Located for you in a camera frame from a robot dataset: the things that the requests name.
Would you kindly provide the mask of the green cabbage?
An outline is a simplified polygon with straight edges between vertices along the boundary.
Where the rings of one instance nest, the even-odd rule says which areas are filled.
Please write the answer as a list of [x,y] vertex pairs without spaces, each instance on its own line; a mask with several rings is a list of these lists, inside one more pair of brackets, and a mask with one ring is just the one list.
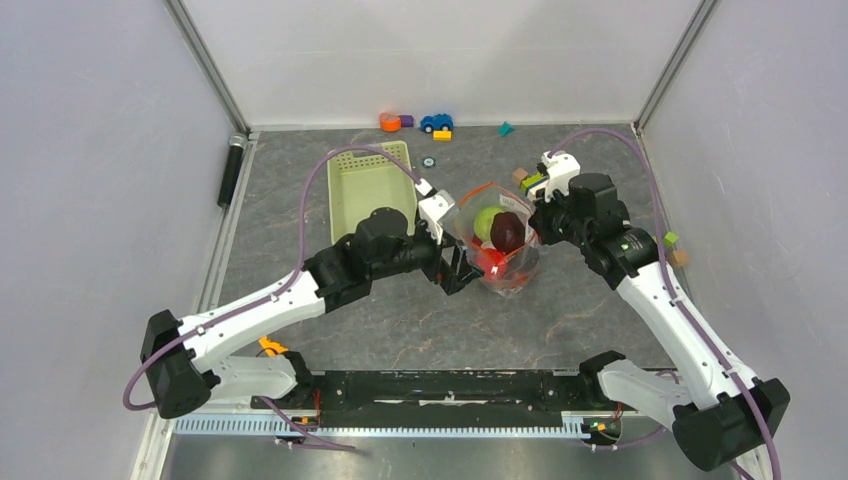
[[486,207],[477,212],[473,222],[473,232],[481,243],[490,241],[495,216],[506,212],[507,209],[501,206]]

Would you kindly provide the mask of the clear zip top bag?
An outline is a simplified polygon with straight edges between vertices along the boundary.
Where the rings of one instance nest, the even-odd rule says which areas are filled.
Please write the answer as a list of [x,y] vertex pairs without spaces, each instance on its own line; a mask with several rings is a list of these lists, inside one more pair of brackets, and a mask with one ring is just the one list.
[[469,261],[482,271],[482,284],[502,297],[517,294],[539,269],[540,248],[538,235],[529,226],[531,214],[529,204],[489,182],[462,198],[453,220]]

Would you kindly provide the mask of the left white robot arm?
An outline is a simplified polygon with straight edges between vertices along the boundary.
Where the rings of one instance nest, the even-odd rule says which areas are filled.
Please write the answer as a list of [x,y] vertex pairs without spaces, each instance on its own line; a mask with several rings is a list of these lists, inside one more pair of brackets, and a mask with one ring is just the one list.
[[314,381],[295,365],[295,355],[238,359],[234,352],[368,296],[377,280],[419,270],[452,295],[481,277],[453,237],[433,238],[424,220],[412,235],[407,226],[401,212],[379,208],[275,284],[201,314],[177,318],[165,309],[152,315],[140,352],[150,407],[163,419],[231,397],[280,398],[302,407],[313,397]]

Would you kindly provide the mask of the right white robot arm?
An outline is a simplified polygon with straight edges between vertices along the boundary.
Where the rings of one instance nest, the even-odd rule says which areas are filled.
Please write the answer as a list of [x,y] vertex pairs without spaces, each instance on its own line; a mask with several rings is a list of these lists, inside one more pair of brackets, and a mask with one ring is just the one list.
[[791,396],[777,378],[763,380],[715,334],[681,288],[647,231],[629,213],[605,174],[545,180],[530,194],[529,224],[544,245],[568,242],[648,325],[682,377],[652,374],[616,351],[579,366],[580,400],[630,406],[670,430],[697,468],[712,471],[773,436]]

